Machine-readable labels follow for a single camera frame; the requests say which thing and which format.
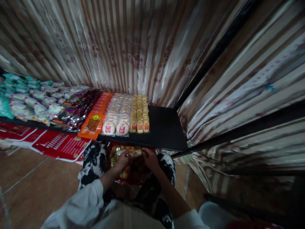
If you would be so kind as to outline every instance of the fabric wall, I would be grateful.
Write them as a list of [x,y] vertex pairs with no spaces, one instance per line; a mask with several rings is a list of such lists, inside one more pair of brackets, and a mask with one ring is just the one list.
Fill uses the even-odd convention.
[[[305,99],[304,54],[304,2],[264,1],[180,108],[188,143],[206,141]],[[284,213],[294,177],[240,177],[222,171],[304,170],[304,121],[244,136],[184,160],[208,192]]]
[[245,3],[1,1],[0,65],[172,107]]

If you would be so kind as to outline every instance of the black table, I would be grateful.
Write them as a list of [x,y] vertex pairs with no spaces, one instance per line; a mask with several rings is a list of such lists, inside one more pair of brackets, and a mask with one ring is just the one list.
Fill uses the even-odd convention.
[[[131,134],[129,137],[112,137],[99,135],[97,140],[110,140],[115,142],[123,142],[136,144],[141,146],[148,146],[158,149],[166,149],[170,151],[183,152],[188,149],[186,137],[184,136],[182,126],[177,112],[172,108],[148,106],[150,132],[146,134]],[[62,131],[54,125],[46,126],[42,122],[27,121],[20,119],[9,119],[0,117],[0,122],[35,127],[40,129],[52,130],[67,134],[77,134],[73,132]]]

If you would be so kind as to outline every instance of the orange packaging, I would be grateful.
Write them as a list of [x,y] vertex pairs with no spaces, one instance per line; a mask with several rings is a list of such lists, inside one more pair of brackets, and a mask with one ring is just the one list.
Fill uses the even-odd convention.
[[94,104],[90,114],[83,123],[78,137],[84,137],[96,140],[98,135],[102,133],[103,120],[107,115],[108,105],[114,94],[103,92],[98,101]]

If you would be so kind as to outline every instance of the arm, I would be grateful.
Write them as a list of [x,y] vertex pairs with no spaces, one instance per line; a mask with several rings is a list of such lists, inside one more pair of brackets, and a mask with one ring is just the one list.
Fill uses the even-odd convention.
[[161,186],[162,193],[166,199],[167,205],[173,218],[178,218],[182,216],[186,212],[189,212],[191,208],[184,201],[181,195],[177,192],[175,187],[171,184],[171,182],[166,177],[165,173],[159,166],[159,162],[157,156],[149,149],[143,148],[147,153],[144,154],[144,160],[147,167],[152,171],[155,175],[159,184]]
[[131,161],[127,154],[122,153],[115,167],[67,200],[48,217],[41,228],[91,228],[104,205],[103,194]]

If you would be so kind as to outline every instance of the black and white pants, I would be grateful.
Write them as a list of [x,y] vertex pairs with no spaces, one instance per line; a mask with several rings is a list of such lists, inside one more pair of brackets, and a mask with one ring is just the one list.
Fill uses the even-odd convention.
[[[160,168],[172,185],[175,186],[175,163],[173,159],[167,153],[160,153],[157,158]],[[106,160],[105,144],[95,141],[87,147],[84,152],[83,169],[78,174],[79,190],[105,174]],[[112,190],[107,190],[103,196],[104,204],[110,203],[113,198],[115,196]],[[159,220],[165,228],[174,228],[173,217],[169,212],[159,182],[153,174],[146,178],[136,198],[132,201],[125,201],[125,203],[142,209],[154,219]]]

